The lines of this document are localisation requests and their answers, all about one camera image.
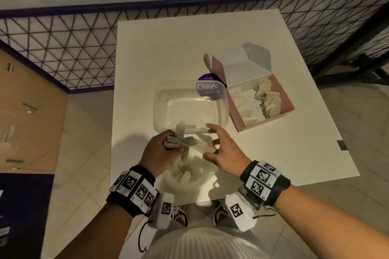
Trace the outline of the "person's right hand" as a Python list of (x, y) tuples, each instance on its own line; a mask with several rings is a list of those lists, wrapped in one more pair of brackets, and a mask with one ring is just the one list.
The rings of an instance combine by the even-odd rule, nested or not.
[(207, 124), (207, 128), (208, 133), (216, 134), (218, 136), (218, 138), (213, 140), (209, 146), (213, 147), (219, 145), (219, 148), (215, 152), (219, 152), (221, 155), (221, 160), (219, 162), (212, 163), (218, 166), (222, 171), (240, 178), (244, 170), (252, 161), (243, 153), (224, 128), (211, 123)]

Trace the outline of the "person's left hand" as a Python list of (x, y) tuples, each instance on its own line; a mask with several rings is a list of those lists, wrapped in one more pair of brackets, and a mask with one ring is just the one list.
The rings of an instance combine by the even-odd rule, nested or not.
[(163, 146), (164, 132), (154, 136), (143, 151), (139, 165), (147, 169), (154, 178), (159, 177), (174, 161), (171, 153)]

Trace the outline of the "grey-white clay piece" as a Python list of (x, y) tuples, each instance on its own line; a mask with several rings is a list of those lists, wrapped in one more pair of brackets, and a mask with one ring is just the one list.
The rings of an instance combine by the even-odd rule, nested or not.
[(196, 138), (184, 136), (185, 129), (186, 124), (181, 121), (175, 128), (174, 136), (168, 136), (163, 142), (163, 146), (166, 149), (172, 150), (176, 148), (183, 148), (181, 161), (186, 161), (189, 154), (189, 148), (198, 144), (198, 140)]

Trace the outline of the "person's right forearm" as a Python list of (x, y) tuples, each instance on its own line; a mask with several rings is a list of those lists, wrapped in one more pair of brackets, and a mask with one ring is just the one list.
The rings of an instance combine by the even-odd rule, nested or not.
[(389, 237), (290, 185), (271, 192), (273, 207), (319, 259), (389, 259)]

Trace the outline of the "person's left forearm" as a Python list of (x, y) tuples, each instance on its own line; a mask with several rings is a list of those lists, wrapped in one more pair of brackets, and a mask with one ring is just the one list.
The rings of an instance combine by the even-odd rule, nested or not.
[(106, 203), (55, 259), (119, 259), (132, 220), (119, 205)]

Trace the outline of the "white clay pieces in bowl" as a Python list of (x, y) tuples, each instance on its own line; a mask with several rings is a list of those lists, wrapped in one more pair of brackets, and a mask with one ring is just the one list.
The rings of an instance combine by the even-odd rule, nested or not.
[(189, 149), (187, 160), (175, 162), (168, 176), (176, 184), (201, 187), (215, 175), (216, 171), (214, 164), (203, 159), (202, 153)]

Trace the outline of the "clear round plastic bowl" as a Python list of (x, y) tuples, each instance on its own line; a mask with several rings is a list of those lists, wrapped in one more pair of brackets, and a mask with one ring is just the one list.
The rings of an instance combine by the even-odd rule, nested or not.
[(159, 177), (157, 189), (160, 192), (180, 194), (199, 190), (213, 176), (218, 167), (203, 158), (203, 153), (213, 153), (215, 147), (200, 139), (196, 145), (189, 147), (188, 156), (185, 160), (177, 160)]

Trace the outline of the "clear plastic wrapper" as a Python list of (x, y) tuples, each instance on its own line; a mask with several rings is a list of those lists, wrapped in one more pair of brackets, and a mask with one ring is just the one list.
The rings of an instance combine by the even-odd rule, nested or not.
[(184, 134), (207, 134), (207, 127), (197, 127), (195, 125), (186, 125), (184, 127)]

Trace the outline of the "clear rectangular plastic container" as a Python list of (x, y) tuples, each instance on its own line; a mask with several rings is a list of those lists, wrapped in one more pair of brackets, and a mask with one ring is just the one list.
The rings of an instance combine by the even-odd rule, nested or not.
[(225, 127), (230, 120), (228, 97), (210, 101), (196, 90), (197, 81), (160, 83), (154, 95), (153, 126), (156, 132), (175, 130), (181, 121), (186, 125), (207, 127), (208, 123)]

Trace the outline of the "black left wristband with markers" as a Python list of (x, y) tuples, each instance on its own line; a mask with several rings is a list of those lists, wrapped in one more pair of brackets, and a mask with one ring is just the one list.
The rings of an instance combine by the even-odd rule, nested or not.
[(123, 171), (109, 189), (106, 202), (118, 205), (132, 217), (150, 217), (160, 195), (155, 177), (141, 165)]

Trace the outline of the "black wristband with markers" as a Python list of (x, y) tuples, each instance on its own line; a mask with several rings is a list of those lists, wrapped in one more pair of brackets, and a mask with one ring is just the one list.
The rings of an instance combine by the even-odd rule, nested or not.
[(281, 171), (265, 161), (253, 161), (240, 176), (243, 182), (238, 192), (255, 209), (275, 206), (291, 181)]
[(132, 217), (150, 217), (160, 195), (155, 177), (141, 165), (123, 171), (109, 189), (106, 202), (118, 205)]

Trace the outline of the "black right wristband with markers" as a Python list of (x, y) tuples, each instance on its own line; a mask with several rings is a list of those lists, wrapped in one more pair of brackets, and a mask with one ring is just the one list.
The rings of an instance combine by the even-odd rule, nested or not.
[(275, 206), (291, 181), (281, 171), (265, 161), (253, 161), (240, 176), (243, 182), (238, 192), (255, 209)]

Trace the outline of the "person's right shoe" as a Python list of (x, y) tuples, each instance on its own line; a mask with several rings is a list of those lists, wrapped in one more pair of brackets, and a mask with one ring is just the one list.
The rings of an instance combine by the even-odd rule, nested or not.
[(228, 217), (228, 208), (224, 200), (216, 200), (214, 203), (215, 212), (213, 216), (214, 225), (217, 226), (218, 223), (222, 220), (222, 218)]

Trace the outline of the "person's shoe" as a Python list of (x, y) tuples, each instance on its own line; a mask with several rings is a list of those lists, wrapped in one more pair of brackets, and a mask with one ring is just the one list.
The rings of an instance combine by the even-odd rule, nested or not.
[(217, 226), (218, 223), (222, 220), (222, 218), (228, 217), (228, 208), (224, 200), (216, 200), (214, 203), (215, 212), (213, 216), (214, 225)]
[(188, 228), (188, 216), (182, 206), (174, 206), (171, 209), (170, 217), (172, 221), (178, 222), (183, 227)]

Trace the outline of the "white clay pieces in wrap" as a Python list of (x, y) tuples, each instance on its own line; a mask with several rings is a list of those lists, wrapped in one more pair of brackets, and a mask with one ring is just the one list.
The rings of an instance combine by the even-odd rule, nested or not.
[(255, 99), (254, 89), (244, 91), (243, 88), (231, 88), (230, 94), (246, 126), (266, 120), (262, 102)]

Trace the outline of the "person's left shoe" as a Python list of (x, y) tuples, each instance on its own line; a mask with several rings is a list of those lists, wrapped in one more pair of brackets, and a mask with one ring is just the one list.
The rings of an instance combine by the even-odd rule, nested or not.
[(188, 228), (188, 216), (182, 206), (174, 206), (171, 209), (170, 217), (172, 221), (178, 222), (183, 227)]

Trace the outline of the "purple round label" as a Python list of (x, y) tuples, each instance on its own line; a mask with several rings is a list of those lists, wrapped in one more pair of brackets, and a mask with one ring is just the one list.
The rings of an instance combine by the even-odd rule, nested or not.
[(200, 76), (196, 83), (197, 93), (210, 101), (226, 99), (226, 84), (215, 73)]

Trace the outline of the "beige clay lump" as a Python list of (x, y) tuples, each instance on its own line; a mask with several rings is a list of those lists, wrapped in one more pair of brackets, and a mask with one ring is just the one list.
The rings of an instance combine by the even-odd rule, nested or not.
[(266, 119), (281, 114), (281, 97), (276, 91), (263, 92), (260, 94), (262, 110)]
[(266, 98), (267, 94), (271, 91), (271, 81), (268, 78), (258, 81), (254, 87), (254, 98), (258, 101)]

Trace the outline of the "pink cardboard box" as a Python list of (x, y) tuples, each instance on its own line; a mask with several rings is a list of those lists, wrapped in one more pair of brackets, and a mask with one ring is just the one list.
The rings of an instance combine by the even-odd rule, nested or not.
[[(237, 132), (243, 132), (261, 124), (280, 119), (295, 111), (295, 106), (279, 79), (272, 71), (271, 54), (265, 47), (246, 42), (239, 47), (230, 48), (216, 53), (205, 53), (204, 62), (211, 73), (215, 73), (226, 84), (230, 119)], [(281, 97), (281, 114), (262, 122), (246, 126), (230, 94), (230, 89), (242, 87), (244, 91), (254, 89), (256, 83), (268, 78), (271, 81), (271, 91), (276, 91)]]

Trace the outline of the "person's white ribbed shirt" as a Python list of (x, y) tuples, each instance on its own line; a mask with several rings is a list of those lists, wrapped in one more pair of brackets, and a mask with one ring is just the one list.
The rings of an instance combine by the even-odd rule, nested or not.
[(250, 232), (232, 227), (182, 227), (157, 231), (142, 259), (272, 259)]

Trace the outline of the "wooden cabinet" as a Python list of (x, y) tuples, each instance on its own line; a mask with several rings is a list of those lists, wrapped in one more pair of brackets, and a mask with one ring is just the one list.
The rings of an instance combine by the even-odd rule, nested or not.
[(0, 50), (0, 173), (54, 174), (68, 95)]

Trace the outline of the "dark blue mat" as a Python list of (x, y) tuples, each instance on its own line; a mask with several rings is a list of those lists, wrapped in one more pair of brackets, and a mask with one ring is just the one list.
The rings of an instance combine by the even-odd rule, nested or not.
[(40, 259), (54, 174), (0, 173), (0, 259)]

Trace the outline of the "black fence stand foot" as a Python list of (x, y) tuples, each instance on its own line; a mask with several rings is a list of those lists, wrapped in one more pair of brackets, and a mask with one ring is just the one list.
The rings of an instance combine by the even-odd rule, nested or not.
[(318, 88), (354, 83), (389, 87), (389, 26), (356, 31), (310, 73)]

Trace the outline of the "black mesh fence blue rail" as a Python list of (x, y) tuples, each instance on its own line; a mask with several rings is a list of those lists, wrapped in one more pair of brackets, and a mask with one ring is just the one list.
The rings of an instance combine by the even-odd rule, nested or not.
[(69, 93), (113, 89), (120, 21), (280, 11), (310, 70), (389, 0), (163, 0), (0, 10), (0, 49)]

